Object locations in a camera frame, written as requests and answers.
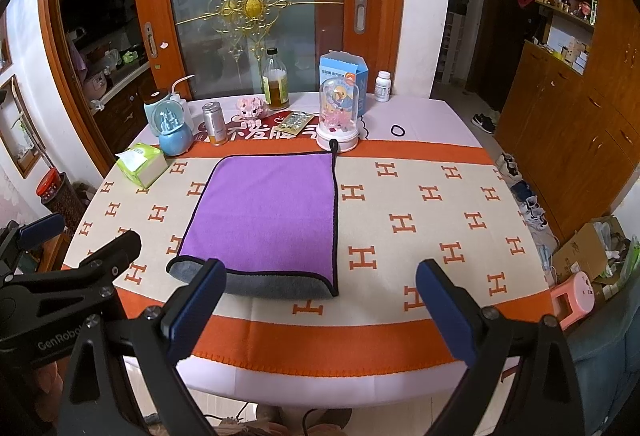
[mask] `white pill bottle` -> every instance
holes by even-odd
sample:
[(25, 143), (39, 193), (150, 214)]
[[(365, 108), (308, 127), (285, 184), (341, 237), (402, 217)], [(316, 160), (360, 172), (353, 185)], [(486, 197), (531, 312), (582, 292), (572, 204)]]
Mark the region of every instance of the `white pill bottle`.
[(378, 72), (375, 96), (378, 102), (387, 102), (389, 100), (391, 96), (391, 74), (388, 71)]

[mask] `bottle with brown liquid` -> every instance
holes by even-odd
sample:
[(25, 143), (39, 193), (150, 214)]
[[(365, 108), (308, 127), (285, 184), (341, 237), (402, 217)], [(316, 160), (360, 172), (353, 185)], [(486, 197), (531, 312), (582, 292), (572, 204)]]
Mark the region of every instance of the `bottle with brown liquid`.
[(284, 109), (289, 106), (287, 68), (278, 57), (277, 48), (267, 49), (267, 62), (262, 71), (262, 90), (269, 109)]

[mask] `screw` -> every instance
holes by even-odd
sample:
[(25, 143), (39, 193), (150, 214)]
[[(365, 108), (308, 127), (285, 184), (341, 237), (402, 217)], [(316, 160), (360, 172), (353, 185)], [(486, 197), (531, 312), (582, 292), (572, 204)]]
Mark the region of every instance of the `screw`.
[(495, 321), (498, 317), (500, 317), (500, 312), (498, 312), (498, 310), (493, 306), (486, 306), (482, 308), (482, 317), (490, 321)]
[(553, 315), (545, 315), (542, 318), (543, 323), (547, 328), (556, 328), (558, 327), (558, 319), (556, 319)]
[(143, 313), (145, 315), (145, 319), (153, 320), (160, 315), (161, 311), (162, 308), (159, 306), (147, 306)]
[(84, 324), (87, 328), (95, 328), (100, 322), (100, 316), (96, 313), (92, 313), (86, 318)]
[(107, 285), (100, 288), (100, 297), (109, 297), (113, 294), (113, 286)]

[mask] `plastic stool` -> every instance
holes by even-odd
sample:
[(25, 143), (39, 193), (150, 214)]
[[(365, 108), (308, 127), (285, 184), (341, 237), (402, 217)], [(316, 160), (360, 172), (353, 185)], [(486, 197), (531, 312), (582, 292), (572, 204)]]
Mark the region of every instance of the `plastic stool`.
[(552, 299), (557, 299), (561, 295), (567, 296), (567, 302), (571, 308), (571, 313), (560, 321), (560, 327), (563, 330), (593, 310), (596, 302), (589, 277), (584, 272), (575, 273), (564, 283), (551, 289)]

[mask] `green tissue package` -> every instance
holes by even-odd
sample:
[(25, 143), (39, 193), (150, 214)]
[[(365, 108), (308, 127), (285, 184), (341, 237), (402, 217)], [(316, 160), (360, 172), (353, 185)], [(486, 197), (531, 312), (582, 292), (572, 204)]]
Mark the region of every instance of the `green tissue package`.
[(144, 189), (151, 187), (151, 184), (169, 167), (162, 151), (146, 143), (139, 142), (116, 156), (118, 157), (116, 164), (122, 174)]

